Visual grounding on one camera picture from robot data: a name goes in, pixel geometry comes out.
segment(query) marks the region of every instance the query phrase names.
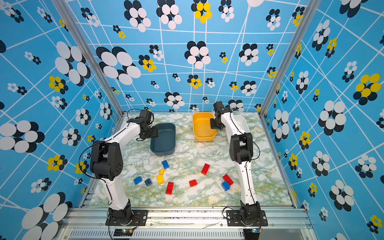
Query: wallpaper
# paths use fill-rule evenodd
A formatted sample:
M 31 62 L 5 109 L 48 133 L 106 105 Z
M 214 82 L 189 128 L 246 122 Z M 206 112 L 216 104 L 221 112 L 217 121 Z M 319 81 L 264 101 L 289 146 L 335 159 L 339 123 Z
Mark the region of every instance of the wallpaper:
M 319 240 L 384 239 L 383 14 L 322 0 L 263 116 Z
M 308 0 L 67 3 L 125 111 L 255 112 Z
M 118 115 L 50 1 L 0 10 L 0 239 L 53 239 Z

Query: plastic bin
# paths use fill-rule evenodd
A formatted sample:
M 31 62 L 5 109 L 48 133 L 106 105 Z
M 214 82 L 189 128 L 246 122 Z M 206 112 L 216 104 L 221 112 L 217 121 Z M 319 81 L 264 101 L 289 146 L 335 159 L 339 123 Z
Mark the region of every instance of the plastic bin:
M 245 118 L 243 116 L 240 116 L 240 115 L 234 115 L 234 120 L 237 121 L 237 123 L 240 125 L 240 127 L 244 130 L 244 132 L 250 132 L 249 131 L 249 127 L 248 127 L 248 124 L 247 124 L 247 121 L 245 120 Z M 227 140 L 228 140 L 228 143 L 231 142 L 231 136 L 229 135 L 229 131 L 227 130 L 227 128 L 225 128 L 225 131 L 227 133 Z
M 212 113 L 195 113 L 192 117 L 193 134 L 199 142 L 207 142 L 215 139 L 216 129 L 211 129 L 210 119 Z
M 159 136 L 151 138 L 151 151 L 157 156 L 171 155 L 176 147 L 176 126 L 173 123 L 159 123 Z

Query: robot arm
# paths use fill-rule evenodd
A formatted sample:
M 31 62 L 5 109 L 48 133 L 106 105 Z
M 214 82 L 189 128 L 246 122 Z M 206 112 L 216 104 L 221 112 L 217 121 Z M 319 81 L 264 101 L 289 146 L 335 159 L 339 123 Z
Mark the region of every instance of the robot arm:
M 225 108 L 222 102 L 214 103 L 215 118 L 210 120 L 212 129 L 229 130 L 231 135 L 229 155 L 237 162 L 241 201 L 240 215 L 245 225 L 252 225 L 260 216 L 261 209 L 253 187 L 251 160 L 253 156 L 253 141 L 250 132 L 245 132 L 233 117 L 231 108 Z
M 92 146 L 90 170 L 100 179 L 108 192 L 109 216 L 112 221 L 126 225 L 132 218 L 131 203 L 125 195 L 121 181 L 123 167 L 121 148 L 132 138 L 158 137 L 158 129 L 151 127 L 153 114 L 141 110 L 139 117 L 130 119 L 125 127 L 104 141 L 95 141 Z

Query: dark blue toy brick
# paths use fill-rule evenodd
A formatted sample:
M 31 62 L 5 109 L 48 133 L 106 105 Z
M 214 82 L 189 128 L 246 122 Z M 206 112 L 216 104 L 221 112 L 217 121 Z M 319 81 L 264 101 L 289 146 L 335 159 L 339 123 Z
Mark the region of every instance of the dark blue toy brick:
M 135 182 L 135 184 L 138 184 L 141 181 L 143 181 L 143 179 L 141 177 L 137 177 L 137 178 L 133 179 L 133 181 Z
M 169 165 L 168 165 L 167 160 L 165 160 L 165 161 L 163 161 L 163 162 L 161 162 L 161 163 L 163 164 L 164 169 L 169 168 Z
M 223 187 L 223 189 L 224 189 L 225 191 L 228 191 L 228 189 L 230 188 L 230 187 L 229 187 L 229 183 L 228 183 L 227 181 L 223 182 L 223 183 L 221 184 L 221 186 Z
M 145 180 L 145 184 L 148 186 L 152 185 L 152 181 L 150 178 L 148 178 L 147 180 Z

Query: white bin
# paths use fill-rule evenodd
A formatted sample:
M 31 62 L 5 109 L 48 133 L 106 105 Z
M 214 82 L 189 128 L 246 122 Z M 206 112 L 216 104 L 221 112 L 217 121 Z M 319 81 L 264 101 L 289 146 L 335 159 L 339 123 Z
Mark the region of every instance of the white bin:
M 234 115 L 234 117 L 235 117 L 235 120 L 237 121 L 237 123 L 240 125 L 240 127 L 244 130 L 244 132 L 250 132 L 247 121 L 245 120 L 245 118 L 243 116 Z M 231 136 L 229 135 L 227 128 L 225 128 L 225 131 L 227 133 L 228 143 L 230 143 L 231 142 Z

